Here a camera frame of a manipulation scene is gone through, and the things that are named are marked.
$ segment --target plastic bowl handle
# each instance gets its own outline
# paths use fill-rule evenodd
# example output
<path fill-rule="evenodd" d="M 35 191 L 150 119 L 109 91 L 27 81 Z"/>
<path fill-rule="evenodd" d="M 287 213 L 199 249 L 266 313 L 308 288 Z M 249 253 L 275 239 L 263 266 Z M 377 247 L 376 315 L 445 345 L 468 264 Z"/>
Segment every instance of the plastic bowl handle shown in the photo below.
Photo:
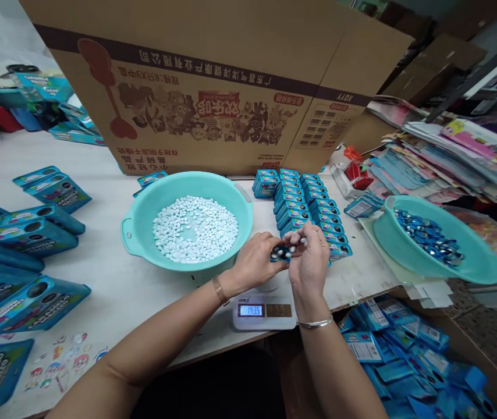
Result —
<path fill-rule="evenodd" d="M 145 252 L 136 240 L 132 232 L 133 218 L 127 214 L 120 223 L 120 235 L 122 236 L 122 243 L 125 245 L 126 251 L 133 256 L 140 256 L 145 258 Z"/>
<path fill-rule="evenodd" d="M 248 194 L 248 192 L 245 191 L 244 187 L 242 187 L 238 183 L 235 183 L 234 186 L 235 186 L 236 190 L 238 190 L 239 192 L 241 192 L 241 194 L 243 195 L 244 200 L 247 202 L 247 205 L 252 206 L 253 199 L 250 197 L 250 195 Z"/>

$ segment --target wall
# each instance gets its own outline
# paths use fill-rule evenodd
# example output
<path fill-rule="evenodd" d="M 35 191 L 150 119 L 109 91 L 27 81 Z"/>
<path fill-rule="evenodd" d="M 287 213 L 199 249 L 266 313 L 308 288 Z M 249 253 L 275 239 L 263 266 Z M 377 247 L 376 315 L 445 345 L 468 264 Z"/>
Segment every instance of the wall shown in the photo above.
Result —
<path fill-rule="evenodd" d="M 34 64 L 39 68 L 57 69 L 41 37 L 27 18 L 17 0 L 0 0 L 0 63 L 13 62 Z"/>

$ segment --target table surface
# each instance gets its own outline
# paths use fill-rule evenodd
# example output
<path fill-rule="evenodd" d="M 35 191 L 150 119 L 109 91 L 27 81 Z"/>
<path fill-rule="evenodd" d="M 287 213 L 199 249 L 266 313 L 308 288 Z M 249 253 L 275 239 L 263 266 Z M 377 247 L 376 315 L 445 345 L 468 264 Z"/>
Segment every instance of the table surface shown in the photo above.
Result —
<path fill-rule="evenodd" d="M 132 205 L 132 194 L 139 185 L 136 177 L 120 172 L 105 147 L 59 141 L 46 132 L 3 136 L 0 207 L 17 211 L 41 205 L 11 180 L 49 165 L 67 173 L 93 200 L 73 214 L 86 225 L 80 245 L 47 258 L 44 273 L 85 283 L 92 293 L 48 331 L 18 333 L 10 340 L 0 337 L 0 343 L 35 339 L 14 395 L 0 407 L 0 418 L 27 417 L 53 408 L 60 400 L 63 392 L 55 380 L 49 386 L 26 390 L 32 370 L 43 368 L 38 380 L 41 384 L 51 363 L 65 364 L 69 374 L 65 376 L 68 383 L 63 384 L 68 388 L 78 378 L 73 370 L 76 354 L 87 353 L 88 366 L 91 366 L 99 353 L 112 348 L 148 317 L 207 280 L 166 271 L 126 252 L 120 238 L 120 222 Z M 331 199 L 343 209 L 347 201 L 331 175 L 323 173 L 321 179 Z M 251 180 L 238 182 L 252 193 Z M 253 208 L 252 234 L 268 230 L 277 235 L 273 202 L 255 199 Z M 328 271 L 324 295 L 332 311 L 383 294 L 399 284 L 359 223 L 345 214 L 341 219 L 353 256 L 334 262 Z M 232 325 L 231 305 L 220 308 L 212 316 L 173 365 L 194 362 L 269 334 L 236 331 Z M 73 342 L 78 336 L 83 338 L 85 333 L 87 337 L 83 342 Z"/>

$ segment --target gold bracelet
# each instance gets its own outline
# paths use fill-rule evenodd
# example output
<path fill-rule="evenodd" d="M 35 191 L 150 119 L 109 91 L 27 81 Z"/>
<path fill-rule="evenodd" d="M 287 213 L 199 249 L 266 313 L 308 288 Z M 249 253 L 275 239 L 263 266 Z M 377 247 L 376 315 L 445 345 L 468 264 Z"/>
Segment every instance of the gold bracelet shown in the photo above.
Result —
<path fill-rule="evenodd" d="M 221 284 L 219 283 L 218 276 L 219 275 L 213 277 L 212 282 L 214 283 L 215 292 L 218 295 L 219 301 L 221 301 L 221 305 L 225 307 L 229 304 L 229 300 L 223 293 L 223 289 L 221 288 Z"/>

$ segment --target woman's left hand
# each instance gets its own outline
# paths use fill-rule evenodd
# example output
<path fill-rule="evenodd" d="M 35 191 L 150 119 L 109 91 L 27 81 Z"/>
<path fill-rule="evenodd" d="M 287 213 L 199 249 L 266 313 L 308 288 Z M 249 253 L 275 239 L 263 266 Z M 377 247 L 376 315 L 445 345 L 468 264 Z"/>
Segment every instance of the woman's left hand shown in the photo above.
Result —
<path fill-rule="evenodd" d="M 287 262 L 270 262 L 270 253 L 282 239 L 270 232 L 256 233 L 239 250 L 233 268 L 220 274 L 218 279 L 228 299 L 262 285 L 278 272 L 289 268 Z"/>

